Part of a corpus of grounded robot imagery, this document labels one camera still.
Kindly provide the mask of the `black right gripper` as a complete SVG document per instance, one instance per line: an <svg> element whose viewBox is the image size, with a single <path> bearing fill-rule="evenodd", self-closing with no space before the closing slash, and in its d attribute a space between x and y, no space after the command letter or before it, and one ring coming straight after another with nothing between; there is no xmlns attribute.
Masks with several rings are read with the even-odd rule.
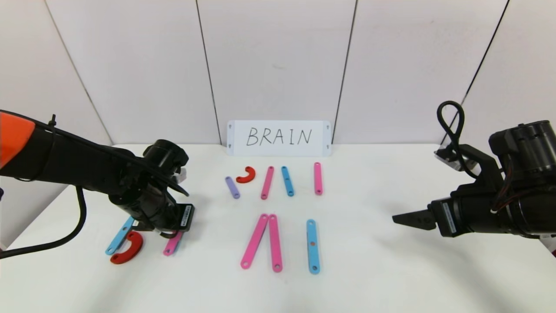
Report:
<svg viewBox="0 0 556 313"><path fill-rule="evenodd" d="M493 194L453 191L447 198L433 200L430 210L392 216L393 222L421 230L434 230L442 236L467 233L512 233L513 222L507 212L491 212Z"/></svg>

